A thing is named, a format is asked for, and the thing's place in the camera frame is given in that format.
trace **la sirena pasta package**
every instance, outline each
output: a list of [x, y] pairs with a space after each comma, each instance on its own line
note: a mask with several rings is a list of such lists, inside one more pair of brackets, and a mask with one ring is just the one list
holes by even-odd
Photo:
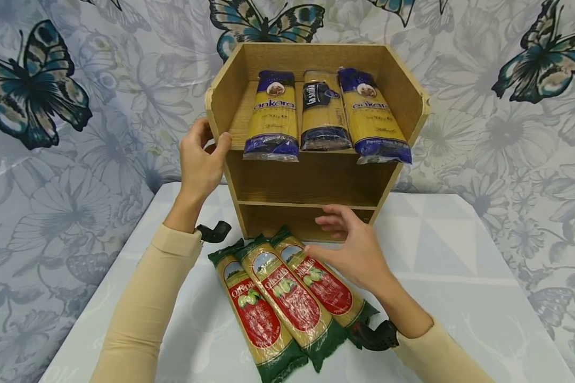
[[347, 332], [262, 235], [235, 257], [319, 372], [324, 359], [345, 341]]
[[302, 134], [305, 151], [351, 149], [336, 73], [307, 70], [302, 89]]
[[360, 342], [352, 335], [352, 329], [357, 322], [368, 324], [379, 311], [349, 288], [331, 268], [305, 255], [304, 244], [290, 233], [287, 226], [281, 227], [270, 243], [287, 267], [307, 285], [336, 321], [347, 329], [349, 340], [361, 348]]
[[243, 158], [297, 162], [296, 118], [294, 73], [260, 72]]
[[234, 257], [243, 246], [240, 239], [232, 246], [209, 254], [208, 258], [228, 296], [262, 383], [280, 383], [309, 361]]
[[339, 69], [345, 113], [358, 164], [400, 161], [411, 164], [411, 148], [373, 76], [354, 68]]

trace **black clamp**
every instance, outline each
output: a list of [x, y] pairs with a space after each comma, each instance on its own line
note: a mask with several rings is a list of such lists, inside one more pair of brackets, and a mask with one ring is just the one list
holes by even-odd
[[226, 239], [226, 236], [232, 229], [228, 222], [219, 221], [215, 229], [209, 229], [207, 226], [198, 225], [196, 229], [202, 234], [202, 240], [209, 243], [220, 243]]
[[399, 346], [398, 329], [389, 320], [382, 322], [377, 326], [376, 330], [373, 330], [364, 322], [356, 322], [351, 332], [356, 340], [367, 350], [385, 351], [388, 348]]

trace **olive oil pasta package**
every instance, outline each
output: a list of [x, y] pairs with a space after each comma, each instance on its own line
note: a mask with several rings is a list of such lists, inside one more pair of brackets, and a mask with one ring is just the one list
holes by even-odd
[[325, 309], [348, 331], [349, 340], [361, 348], [362, 345], [353, 336], [353, 327], [357, 322], [368, 325], [371, 317], [379, 311], [351, 289], [330, 267], [305, 255], [304, 244], [292, 235], [287, 226], [281, 227], [270, 243], [287, 267], [294, 271]]
[[324, 359], [345, 341], [347, 332], [262, 235], [235, 257], [319, 372]]
[[305, 151], [351, 149], [336, 73], [307, 70], [302, 89], [302, 134]]
[[294, 73], [263, 70], [247, 134], [245, 160], [298, 161]]
[[234, 257], [243, 246], [240, 239], [208, 258], [228, 296], [262, 383], [280, 383], [307, 364], [308, 358]]
[[358, 164], [400, 161], [411, 164], [411, 148], [373, 76], [354, 68], [339, 69], [345, 113]]

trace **right hand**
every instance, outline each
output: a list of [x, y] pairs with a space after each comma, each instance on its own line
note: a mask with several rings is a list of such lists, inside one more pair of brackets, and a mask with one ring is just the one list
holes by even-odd
[[344, 205], [325, 205], [329, 215], [317, 217], [315, 222], [324, 231], [332, 231], [333, 239], [344, 239], [339, 250], [330, 250], [317, 245], [305, 247], [305, 254], [328, 263], [358, 287], [373, 295], [396, 279], [385, 262], [373, 228], [362, 222], [353, 211]]

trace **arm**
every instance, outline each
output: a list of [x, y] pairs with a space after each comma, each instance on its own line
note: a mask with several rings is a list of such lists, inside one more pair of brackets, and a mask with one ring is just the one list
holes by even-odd
[[333, 239], [344, 239], [339, 250], [305, 247], [312, 258], [335, 267], [357, 286], [370, 291], [398, 328], [401, 361], [424, 383], [494, 383], [468, 354], [435, 323], [388, 268], [372, 227], [347, 206], [327, 205], [329, 215], [316, 218]]
[[195, 223], [204, 200], [219, 184], [231, 144], [224, 133], [216, 150], [205, 151], [210, 137], [206, 119], [197, 120], [179, 146], [182, 188], [115, 307], [91, 382], [155, 380], [176, 296], [200, 255]]

